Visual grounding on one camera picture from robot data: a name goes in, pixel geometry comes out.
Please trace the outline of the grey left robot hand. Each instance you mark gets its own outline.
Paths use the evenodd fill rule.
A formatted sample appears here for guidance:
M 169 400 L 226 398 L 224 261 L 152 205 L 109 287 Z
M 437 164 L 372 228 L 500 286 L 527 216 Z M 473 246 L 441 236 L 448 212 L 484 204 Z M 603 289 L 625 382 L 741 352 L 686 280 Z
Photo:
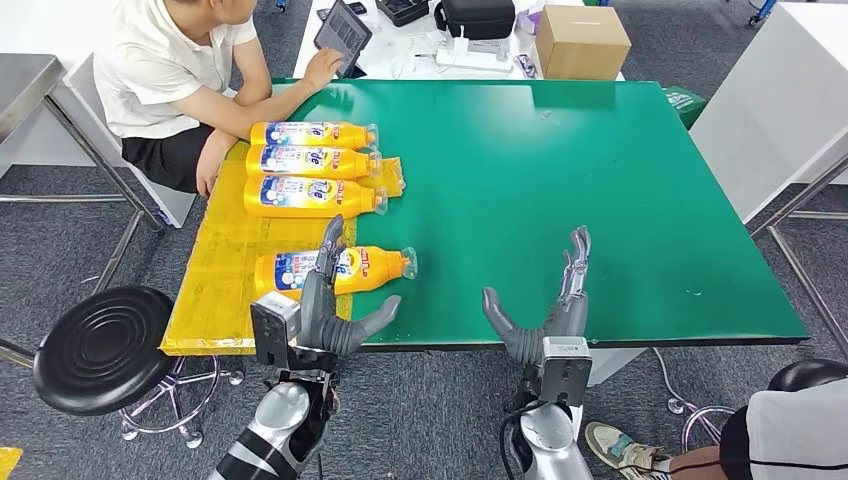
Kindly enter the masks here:
M 402 297 L 391 295 L 374 312 L 357 321 L 337 315 L 336 267 L 345 246 L 340 242 L 344 219 L 336 215 L 328 223 L 315 267 L 307 273 L 300 298 L 301 346 L 345 355 L 382 331 L 396 318 Z

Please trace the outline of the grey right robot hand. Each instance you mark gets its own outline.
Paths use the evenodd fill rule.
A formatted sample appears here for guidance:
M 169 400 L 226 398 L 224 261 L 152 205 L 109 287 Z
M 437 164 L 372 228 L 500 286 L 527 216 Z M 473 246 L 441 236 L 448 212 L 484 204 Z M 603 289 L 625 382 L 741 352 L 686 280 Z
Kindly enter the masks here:
M 540 364 L 544 337 L 582 337 L 588 317 L 588 295 L 584 281 L 588 273 L 591 237 L 586 225 L 570 233 L 571 250 L 563 251 L 564 268 L 558 296 L 543 324 L 536 328 L 518 326 L 503 310 L 492 287 L 482 289 L 482 308 L 507 353 L 525 365 Z

